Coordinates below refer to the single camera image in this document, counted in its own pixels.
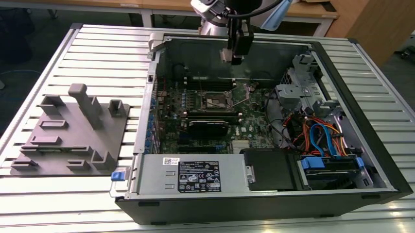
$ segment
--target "gray fixture plate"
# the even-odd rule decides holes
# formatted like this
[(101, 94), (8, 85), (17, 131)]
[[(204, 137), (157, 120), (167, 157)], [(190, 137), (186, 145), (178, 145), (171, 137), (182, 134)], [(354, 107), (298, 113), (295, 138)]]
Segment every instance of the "gray fixture plate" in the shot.
[[(103, 128), (93, 130), (87, 118), (84, 117), (77, 103), (65, 103), (64, 106), (57, 106), (59, 113), (61, 116), (48, 116), (45, 113), (41, 115), (36, 127), (32, 131), (25, 145), (32, 145), (29, 141), (33, 137), (40, 136), (59, 136), (61, 139), (60, 145), (48, 145), (48, 147), (73, 147), (73, 146), (89, 146), (91, 149), (96, 150), (100, 157), (104, 157), (107, 151), (109, 152), (111, 158), (107, 158), (104, 165), (105, 169), (96, 169), (92, 165), (92, 154), (84, 153), (73, 154), (72, 152), (44, 152), (39, 155), (25, 156), (23, 153), (19, 155), (16, 161), (32, 160), (37, 163), (36, 169), (29, 170), (11, 170), (12, 175), (111, 175), (116, 168), (116, 161), (121, 146), (123, 134), (127, 123), (127, 116), (129, 111), (129, 105), (124, 104), (125, 116), (111, 117), (107, 103), (100, 104), (101, 114), (99, 118), (103, 122)], [(60, 129), (45, 129), (40, 127), (40, 124), (45, 121), (53, 121), (64, 119), (68, 127)], [(69, 169), (67, 167), (68, 160), (85, 160), (89, 169)]]

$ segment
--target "motherboard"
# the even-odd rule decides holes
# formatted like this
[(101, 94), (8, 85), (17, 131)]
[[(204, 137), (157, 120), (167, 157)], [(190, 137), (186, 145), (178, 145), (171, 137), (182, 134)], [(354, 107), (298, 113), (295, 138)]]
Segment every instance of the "motherboard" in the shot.
[(224, 91), (218, 91), (224, 86), (207, 88), (202, 82), (192, 90), (184, 83), (160, 83), (160, 153), (239, 153), (244, 148), (274, 147), (264, 115), (270, 89), (235, 80)]

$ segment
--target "table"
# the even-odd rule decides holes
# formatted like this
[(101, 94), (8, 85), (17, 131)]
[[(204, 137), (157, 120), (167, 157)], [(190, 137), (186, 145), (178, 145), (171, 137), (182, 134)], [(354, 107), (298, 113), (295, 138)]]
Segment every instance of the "table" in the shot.
[[(109, 196), (109, 177), (12, 178), (12, 160), (43, 111), (44, 94), (63, 95), (72, 83), (89, 85), (99, 102), (121, 99), (132, 106), (119, 155), (119, 167), (132, 164), (141, 94), (152, 32), (198, 34), (196, 30), (75, 25), (48, 63), (12, 123), (0, 139), (0, 232), (414, 232), (415, 195), (384, 205), (366, 206), (334, 218), (140, 226)], [(400, 171), (415, 189), (415, 113), (359, 44), (347, 39), (256, 34), (256, 38), (319, 41), (358, 100)], [(323, 79), (334, 97), (328, 82)], [(127, 189), (113, 183), (113, 196)]]
[[(153, 15), (198, 16), (190, 0), (0, 0), (0, 6), (53, 10), (100, 11), (141, 14), (143, 26), (153, 27)], [(314, 36), (324, 37), (336, 12), (320, 4), (295, 3), (283, 21), (318, 24)]]

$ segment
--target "blue latch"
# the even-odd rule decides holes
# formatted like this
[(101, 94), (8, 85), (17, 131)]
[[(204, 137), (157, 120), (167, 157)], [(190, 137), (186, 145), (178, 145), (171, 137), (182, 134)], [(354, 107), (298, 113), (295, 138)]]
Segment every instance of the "blue latch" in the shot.
[(358, 162), (358, 166), (362, 168), (364, 167), (364, 162), (363, 162), (363, 159), (362, 158), (356, 158), (356, 162)]
[(306, 157), (304, 159), (302, 159), (300, 164), (303, 166), (303, 169), (326, 167), (322, 157)]
[(124, 181), (125, 180), (125, 171), (115, 171), (111, 174), (111, 181)]

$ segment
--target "floor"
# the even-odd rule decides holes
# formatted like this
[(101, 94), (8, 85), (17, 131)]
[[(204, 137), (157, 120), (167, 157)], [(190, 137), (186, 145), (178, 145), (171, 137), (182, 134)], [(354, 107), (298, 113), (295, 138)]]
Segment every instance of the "floor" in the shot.
[[(123, 13), (59, 11), (57, 19), (52, 19), (47, 10), (31, 10), (31, 19), (36, 31), (25, 38), (32, 49), (33, 57), (28, 62), (17, 65), (0, 61), (0, 74), (9, 70), (35, 70), (41, 72), (56, 48), (67, 34), (72, 23), (131, 26), (139, 22), (139, 17), (129, 17)], [(198, 29), (200, 21), (196, 17), (168, 16), (155, 17), (156, 27)], [(392, 82), (395, 88), (415, 108), (415, 63), (402, 60), (395, 54), (382, 67), (382, 70)], [(0, 75), (5, 88), (0, 90), (0, 136), (12, 120), (16, 111), (25, 99), (28, 92), (39, 78), (35, 72), (13, 72)]]

